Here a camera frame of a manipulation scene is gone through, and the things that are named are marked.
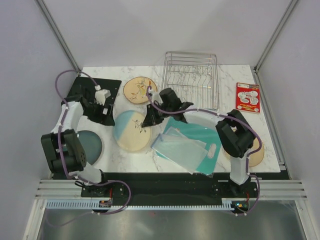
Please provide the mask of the blue and beige plate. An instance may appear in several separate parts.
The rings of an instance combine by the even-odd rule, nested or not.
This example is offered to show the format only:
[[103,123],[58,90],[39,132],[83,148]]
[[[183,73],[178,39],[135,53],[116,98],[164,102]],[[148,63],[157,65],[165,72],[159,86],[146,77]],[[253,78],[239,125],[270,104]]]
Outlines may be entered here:
[[144,116],[137,111],[127,110],[114,120],[113,137],[117,145],[127,152],[144,149],[152,138],[150,127],[142,127]]

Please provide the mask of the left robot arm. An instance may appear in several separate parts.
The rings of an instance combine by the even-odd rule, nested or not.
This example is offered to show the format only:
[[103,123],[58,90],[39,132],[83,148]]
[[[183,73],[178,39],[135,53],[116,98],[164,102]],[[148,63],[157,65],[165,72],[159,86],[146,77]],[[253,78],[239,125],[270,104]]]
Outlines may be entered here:
[[101,170],[87,163],[85,149],[76,129],[86,110],[103,110],[104,104],[111,97],[109,90],[101,89],[98,85],[95,87],[93,102],[89,102],[84,92],[63,98],[61,114],[55,127],[40,139],[52,174],[92,185],[92,191],[99,197],[109,193],[110,185],[103,180]]

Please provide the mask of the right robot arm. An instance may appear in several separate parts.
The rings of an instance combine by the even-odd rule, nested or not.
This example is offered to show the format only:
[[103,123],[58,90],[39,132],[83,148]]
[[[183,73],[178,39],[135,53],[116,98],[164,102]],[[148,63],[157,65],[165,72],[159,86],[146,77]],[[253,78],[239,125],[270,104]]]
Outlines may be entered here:
[[177,122],[215,130],[223,149],[230,155],[230,193],[240,197],[247,191],[249,156],[252,154],[250,149],[258,135],[240,111],[233,109],[223,115],[209,109],[196,108],[192,102],[182,102],[171,88],[154,92],[148,86],[146,97],[149,104],[141,124],[143,128],[159,125],[165,118],[171,117]]

